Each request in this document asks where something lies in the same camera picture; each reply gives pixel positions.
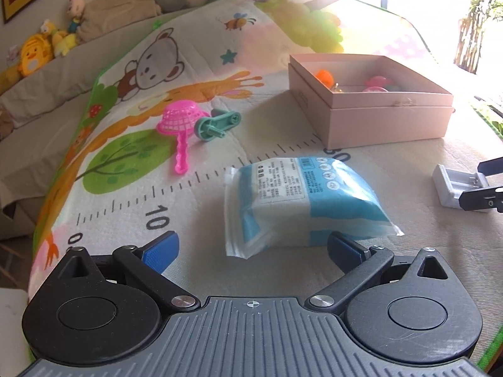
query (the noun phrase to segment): open box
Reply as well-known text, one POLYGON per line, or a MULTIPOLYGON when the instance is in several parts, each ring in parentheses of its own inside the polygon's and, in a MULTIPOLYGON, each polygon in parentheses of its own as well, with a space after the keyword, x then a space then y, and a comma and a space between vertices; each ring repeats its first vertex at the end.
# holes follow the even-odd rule
POLYGON ((290 90, 329 149, 443 137, 453 95, 406 66, 379 55, 290 56, 290 90), (334 93, 315 74, 331 72, 343 93, 334 93), (362 92, 381 75, 401 92, 362 92))

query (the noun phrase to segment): barcode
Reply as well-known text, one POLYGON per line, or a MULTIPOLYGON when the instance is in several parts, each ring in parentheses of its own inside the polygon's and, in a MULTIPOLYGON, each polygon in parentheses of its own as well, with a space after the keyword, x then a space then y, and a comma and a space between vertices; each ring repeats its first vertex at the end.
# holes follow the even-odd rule
POLYGON ((314 163, 309 157, 300 158, 300 164, 303 170, 314 169, 314 163))

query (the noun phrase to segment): cartoon bear print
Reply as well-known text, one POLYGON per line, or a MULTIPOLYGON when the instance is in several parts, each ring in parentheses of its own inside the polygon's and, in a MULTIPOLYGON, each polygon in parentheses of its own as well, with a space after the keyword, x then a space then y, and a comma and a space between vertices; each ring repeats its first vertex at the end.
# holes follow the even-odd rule
POLYGON ((172 33, 173 28, 162 30, 138 61, 128 62, 124 76, 114 84, 118 91, 117 102, 131 99, 140 89, 172 81, 182 74, 185 65, 178 60, 178 45, 172 33))

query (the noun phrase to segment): pink plastic strainer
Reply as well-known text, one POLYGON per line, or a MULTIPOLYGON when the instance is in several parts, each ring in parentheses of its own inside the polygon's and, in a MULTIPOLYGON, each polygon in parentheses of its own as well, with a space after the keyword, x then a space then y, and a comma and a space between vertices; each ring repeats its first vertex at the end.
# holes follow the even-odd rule
POLYGON ((161 134, 177 136, 177 163, 174 167, 178 174, 185 174, 189 169, 187 161, 187 137, 194 133, 194 125, 209 114, 193 100, 177 100, 166 106, 161 121, 156 129, 161 134))

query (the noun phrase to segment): plastic bag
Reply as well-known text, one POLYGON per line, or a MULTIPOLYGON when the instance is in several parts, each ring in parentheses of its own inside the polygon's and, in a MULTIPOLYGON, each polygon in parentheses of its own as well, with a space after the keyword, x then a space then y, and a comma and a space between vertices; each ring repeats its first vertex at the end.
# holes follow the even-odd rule
POLYGON ((326 245, 332 231, 355 241, 403 235, 357 173, 323 157, 228 169, 224 211, 226 253, 245 259, 272 246, 326 245))

